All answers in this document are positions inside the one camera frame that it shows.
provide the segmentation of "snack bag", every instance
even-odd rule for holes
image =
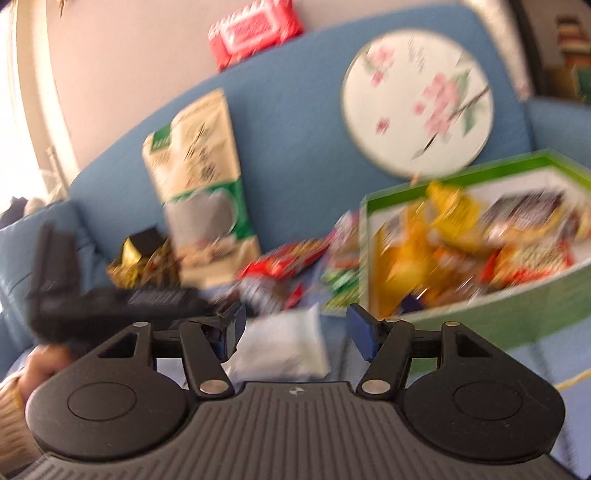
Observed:
[[[329,236],[328,260],[322,282],[331,298],[323,305],[323,312],[346,314],[352,303],[358,303],[359,294],[359,214],[346,212],[336,222]]]
[[[261,276],[282,280],[291,278],[316,262],[329,247],[324,238],[283,245],[251,262],[238,278]]]
[[[375,236],[373,290],[378,318],[389,317],[404,297],[427,284],[434,270],[425,202],[410,203]]]
[[[478,220],[481,205],[458,187],[432,181],[427,187],[427,197],[437,212],[432,226],[443,241],[472,255],[488,256]]]
[[[569,242],[581,242],[591,238],[591,205],[579,203],[567,215],[562,230],[562,239]]]
[[[233,288],[234,291],[238,299],[248,305],[257,316],[272,315],[291,309],[304,296],[304,287],[301,283],[295,288],[290,288],[285,282],[264,277],[245,277],[238,281]]]
[[[149,135],[142,155],[164,205],[183,284],[227,283],[259,257],[223,90]]]
[[[484,293],[480,280],[484,261],[448,247],[433,252],[436,261],[428,286],[418,292],[420,300],[429,308],[469,300]]]
[[[480,219],[485,239],[506,244],[556,243],[567,220],[562,192],[529,192],[498,199]]]
[[[304,32],[291,0],[257,0],[209,29],[209,46],[222,71],[256,52]]]
[[[546,278],[574,264],[566,242],[557,245],[508,245],[494,253],[483,279],[498,288]]]
[[[344,315],[349,305],[359,303],[359,269],[326,270],[322,275],[322,282],[332,294],[332,298],[324,304],[327,314]]]
[[[359,268],[359,213],[347,212],[330,234],[327,270]]]

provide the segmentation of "sleeve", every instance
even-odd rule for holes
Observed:
[[[0,384],[0,475],[33,463],[41,450],[25,422],[18,374]]]

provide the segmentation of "metal screw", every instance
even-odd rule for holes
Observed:
[[[361,385],[361,390],[370,395],[381,395],[390,390],[390,384],[385,380],[367,380]]]
[[[207,395],[219,395],[220,393],[224,393],[230,385],[228,385],[224,380],[206,380],[201,385],[199,385],[199,390]]]

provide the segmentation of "ribbed black surface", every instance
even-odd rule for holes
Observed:
[[[44,458],[27,480],[567,480],[542,457],[471,465],[416,439],[394,408],[344,383],[247,384],[203,404],[175,439],[143,457],[103,465]]]

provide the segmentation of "yellow snack bag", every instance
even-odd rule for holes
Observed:
[[[428,282],[434,269],[426,204],[412,202],[375,236],[374,302],[378,318],[390,317],[402,299]]]
[[[485,245],[479,219],[482,205],[458,187],[432,181],[427,187],[437,217],[431,224],[443,241],[473,255],[489,255],[492,249]]]

